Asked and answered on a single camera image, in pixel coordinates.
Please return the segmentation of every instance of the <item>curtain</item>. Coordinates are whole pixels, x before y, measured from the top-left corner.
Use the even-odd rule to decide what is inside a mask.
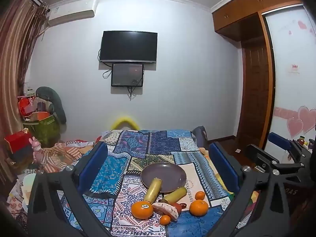
[[[37,7],[31,0],[12,0],[0,17],[0,170],[11,181],[4,137],[23,128],[17,96],[23,94],[25,73],[46,13],[46,4]]]

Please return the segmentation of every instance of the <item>wall-mounted monitor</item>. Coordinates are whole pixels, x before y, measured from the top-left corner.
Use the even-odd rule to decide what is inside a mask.
[[[156,63],[157,35],[140,31],[104,31],[100,61]]]
[[[142,87],[144,76],[143,64],[112,65],[111,86],[113,87]]]

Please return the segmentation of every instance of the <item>yellow-green cylinder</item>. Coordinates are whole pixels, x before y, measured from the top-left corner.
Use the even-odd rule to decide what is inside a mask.
[[[186,195],[187,191],[185,187],[180,187],[173,191],[172,193],[166,195],[163,197],[159,202],[164,202],[164,203],[174,203],[180,200],[182,197]]]
[[[156,197],[160,191],[162,184],[162,180],[159,178],[154,178],[151,181],[151,184],[148,188],[148,191],[146,192],[146,195],[143,200],[148,201],[149,203],[154,203],[156,200]]]

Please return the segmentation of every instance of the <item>bed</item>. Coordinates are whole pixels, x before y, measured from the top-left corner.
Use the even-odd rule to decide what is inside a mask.
[[[101,141],[107,145],[108,156],[83,197],[113,236],[201,237],[217,222],[233,197],[210,159],[200,152],[190,131],[112,130],[105,133]],[[177,164],[187,175],[185,187],[188,192],[179,203],[188,206],[177,222],[167,226],[159,224],[159,214],[154,213],[148,220],[135,219],[131,214],[131,205],[142,200],[147,191],[141,182],[141,171],[156,162]],[[205,192],[204,200],[209,205],[204,217],[189,213],[189,205],[197,191]],[[81,229],[66,198],[62,197],[61,202],[70,224]],[[253,206],[254,203],[250,204],[238,228],[246,224]]]

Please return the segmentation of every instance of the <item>green bag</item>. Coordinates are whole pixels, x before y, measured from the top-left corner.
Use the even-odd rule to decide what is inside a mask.
[[[54,115],[42,120],[32,122],[25,121],[23,125],[40,141],[43,148],[53,147],[60,139],[59,124]]]

